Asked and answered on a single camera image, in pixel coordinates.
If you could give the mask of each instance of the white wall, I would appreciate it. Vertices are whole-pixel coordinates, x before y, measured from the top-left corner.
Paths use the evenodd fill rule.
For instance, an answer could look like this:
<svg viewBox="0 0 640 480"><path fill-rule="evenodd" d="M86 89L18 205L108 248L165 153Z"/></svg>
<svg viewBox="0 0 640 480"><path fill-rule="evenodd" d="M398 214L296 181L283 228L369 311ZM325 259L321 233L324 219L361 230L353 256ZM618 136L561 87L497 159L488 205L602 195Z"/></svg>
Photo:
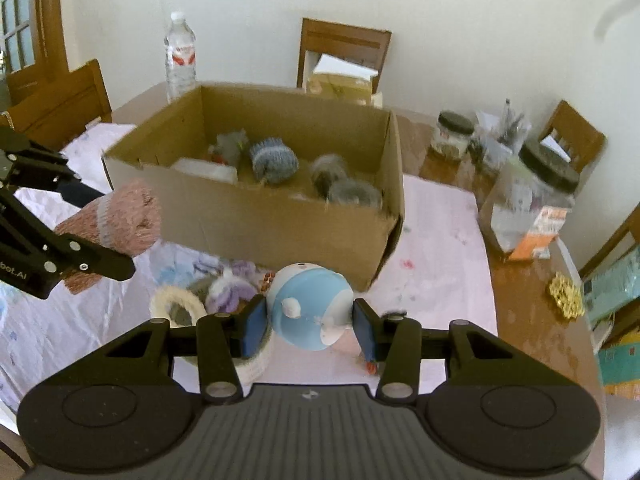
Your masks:
<svg viewBox="0 0 640 480"><path fill-rule="evenodd" d="M561 97L585 0L63 0L71 67L97 57L112 105L164 78L165 16L183 9L200 79L295 84L303 16L393 32L380 89L431 114L499 110L534 119Z"/></svg>
<svg viewBox="0 0 640 480"><path fill-rule="evenodd" d="M607 136L561 233L580 268L640 201L640 0L591 0L572 75L565 98Z"/></svg>

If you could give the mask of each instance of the open cardboard box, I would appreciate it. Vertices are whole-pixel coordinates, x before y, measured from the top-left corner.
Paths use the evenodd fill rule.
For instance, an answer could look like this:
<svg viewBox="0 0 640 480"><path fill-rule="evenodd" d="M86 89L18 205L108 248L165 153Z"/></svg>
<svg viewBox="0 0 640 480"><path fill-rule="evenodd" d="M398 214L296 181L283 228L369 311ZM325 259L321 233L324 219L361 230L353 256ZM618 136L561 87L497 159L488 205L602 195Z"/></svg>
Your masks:
<svg viewBox="0 0 640 480"><path fill-rule="evenodd" d="M258 184L247 160L239 183L171 170L183 156L207 158L218 134L245 129L251 142L280 137L300 170L277 187ZM383 208L325 203L309 174L319 155L337 153L351 173L383 194ZM366 290L396 248L404 218L396 117L283 89L202 85L140 124L103 156L117 189L142 178L158 195L162 239L279 270L309 262Z"/></svg>

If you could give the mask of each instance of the wooden table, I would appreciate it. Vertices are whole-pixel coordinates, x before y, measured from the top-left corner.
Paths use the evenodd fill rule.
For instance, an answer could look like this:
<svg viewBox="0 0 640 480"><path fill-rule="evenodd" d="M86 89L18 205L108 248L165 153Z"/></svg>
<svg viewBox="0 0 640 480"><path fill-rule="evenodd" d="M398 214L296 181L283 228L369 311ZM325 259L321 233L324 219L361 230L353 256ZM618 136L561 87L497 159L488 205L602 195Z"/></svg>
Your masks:
<svg viewBox="0 0 640 480"><path fill-rule="evenodd" d="M115 110L111 120L119 124L140 124L166 103L166 86L159 84ZM405 167L405 172L471 190L479 202L484 200L492 184L486 177L476 173L470 160L452 165L427 154L421 166L416 164L415 154L424 153L428 146L430 118L411 112L398 113L403 162L413 167L411 171ZM550 260L526 264L503 263L491 250L487 252L498 335L580 384L596 399L603 423L586 468L596 478L603 478L604 389L591 347L590 330L584 319L574 322L563 320L546 293L546 286L556 271L567 273L564 260L557 251L553 251Z"/></svg>

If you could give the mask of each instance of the blue knitted ball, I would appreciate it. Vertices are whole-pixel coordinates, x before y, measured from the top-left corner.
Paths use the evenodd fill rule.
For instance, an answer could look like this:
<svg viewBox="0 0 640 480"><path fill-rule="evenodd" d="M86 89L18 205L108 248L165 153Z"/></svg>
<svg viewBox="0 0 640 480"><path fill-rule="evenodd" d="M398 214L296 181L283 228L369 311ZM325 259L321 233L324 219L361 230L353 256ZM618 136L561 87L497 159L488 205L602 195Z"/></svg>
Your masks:
<svg viewBox="0 0 640 480"><path fill-rule="evenodd" d="M291 178L299 166L293 150L276 137L254 144L249 149L249 156L256 180L268 184L279 184Z"/></svg>

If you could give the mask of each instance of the blue and white toy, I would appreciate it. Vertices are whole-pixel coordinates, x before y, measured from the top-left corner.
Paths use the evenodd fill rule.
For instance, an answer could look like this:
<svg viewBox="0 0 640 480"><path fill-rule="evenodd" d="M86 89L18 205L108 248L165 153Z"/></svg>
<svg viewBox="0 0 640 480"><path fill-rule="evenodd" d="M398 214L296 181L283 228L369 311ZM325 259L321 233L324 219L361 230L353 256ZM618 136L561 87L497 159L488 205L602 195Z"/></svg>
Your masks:
<svg viewBox="0 0 640 480"><path fill-rule="evenodd" d="M314 264L280 270L267 293L273 329L292 345L323 350L351 326L353 291L341 274Z"/></svg>

